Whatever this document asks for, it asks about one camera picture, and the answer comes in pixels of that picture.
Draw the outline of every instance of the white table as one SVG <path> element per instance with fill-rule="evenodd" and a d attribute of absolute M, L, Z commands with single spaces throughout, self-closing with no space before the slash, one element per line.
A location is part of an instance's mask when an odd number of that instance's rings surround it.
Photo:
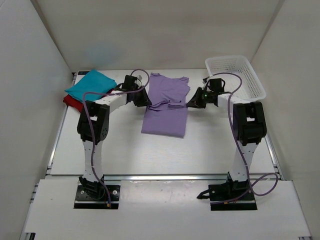
<path fill-rule="evenodd" d="M 122 181 L 118 210 L 73 209 L 78 179 L 41 180 L 25 232 L 34 240 L 298 240 L 310 236 L 291 181 L 280 181 L 258 210 L 210 211 L 196 196 L 207 181 Z M 258 193 L 274 182 L 262 181 Z"/>
<path fill-rule="evenodd" d="M 122 83 L 131 70 L 100 71 Z M 191 90 L 187 101 L 208 76 L 205 69 L 148 70 L 170 78 L 189 77 Z M 146 76 L 141 74 L 143 82 Z M 78 75 L 76 83 L 84 75 Z M 222 76 L 226 80 L 233 76 Z M 236 145 L 226 111 L 213 104 L 206 109 L 188 109 L 186 133 L 183 139 L 142 134 L 145 108 L 133 103 L 110 115 L 109 132 L 102 147 L 102 168 L 106 175 L 169 175 L 169 174 L 226 174 L 230 171 Z M 53 159 L 52 175 L 82 175 L 85 154 L 77 133 L 79 113 L 69 107 Z M 259 144 L 251 165 L 251 173 L 274 172 L 265 140 Z"/>

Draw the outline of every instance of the red cloth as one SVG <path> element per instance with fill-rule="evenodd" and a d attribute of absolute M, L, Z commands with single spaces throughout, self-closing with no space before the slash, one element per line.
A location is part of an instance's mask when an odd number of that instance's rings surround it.
<path fill-rule="evenodd" d="M 71 106 L 71 107 L 76 108 L 76 109 L 79 111 L 79 113 L 82 112 L 82 108 L 84 107 L 84 105 L 83 105 L 80 101 L 74 99 L 74 98 L 73 98 L 72 96 L 70 96 L 69 94 L 63 98 L 63 102 L 64 102 L 67 106 Z"/>

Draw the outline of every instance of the folded clothing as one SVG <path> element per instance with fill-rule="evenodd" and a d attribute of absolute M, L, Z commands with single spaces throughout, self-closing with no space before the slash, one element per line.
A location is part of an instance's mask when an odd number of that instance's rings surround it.
<path fill-rule="evenodd" d="M 148 96 L 152 102 L 146 108 L 142 133 L 183 138 L 186 133 L 186 95 L 189 78 L 169 78 L 151 73 Z"/>
<path fill-rule="evenodd" d="M 67 106 L 76 108 L 76 109 L 79 111 L 79 113 L 82 112 L 82 108 L 84 107 L 84 105 L 82 104 L 82 102 L 74 99 L 74 98 L 73 98 L 72 96 L 70 96 L 69 94 L 63 98 L 63 102 L 64 102 Z"/>
<path fill-rule="evenodd" d="M 82 97 L 85 92 L 106 93 L 113 89 L 116 85 L 117 83 L 115 80 L 93 69 L 84 75 L 77 84 L 65 91 L 71 97 L 82 103 Z M 88 94 L 85 96 L 85 100 L 95 101 L 101 97 L 101 95 Z"/>

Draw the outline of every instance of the white enclosure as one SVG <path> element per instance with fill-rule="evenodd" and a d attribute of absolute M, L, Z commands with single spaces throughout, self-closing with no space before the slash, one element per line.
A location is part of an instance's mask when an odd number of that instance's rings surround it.
<path fill-rule="evenodd" d="M 320 240 L 319 13 L 318 0 L 0 0 L 0 240 Z M 73 209 L 84 153 L 62 100 L 78 71 L 186 76 L 189 100 L 205 60 L 228 55 L 247 57 L 266 92 L 251 177 L 281 181 L 257 211 L 212 214 L 195 198 L 225 180 L 236 149 L 213 105 L 189 110 L 184 139 L 141 134 L 143 108 L 114 111 L 102 168 L 121 181 L 121 208 Z"/>

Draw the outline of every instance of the white wall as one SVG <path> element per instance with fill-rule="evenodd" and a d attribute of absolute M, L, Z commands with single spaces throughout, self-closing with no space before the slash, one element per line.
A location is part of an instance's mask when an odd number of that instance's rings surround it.
<path fill-rule="evenodd" d="M 203 69 L 252 59 L 279 0 L 37 0 L 72 71 Z"/>
<path fill-rule="evenodd" d="M 286 0 L 252 61 L 267 97 L 268 131 L 320 239 L 320 1 Z"/>
<path fill-rule="evenodd" d="M 0 0 L 0 240 L 17 240 L 72 75 L 29 0 Z"/>

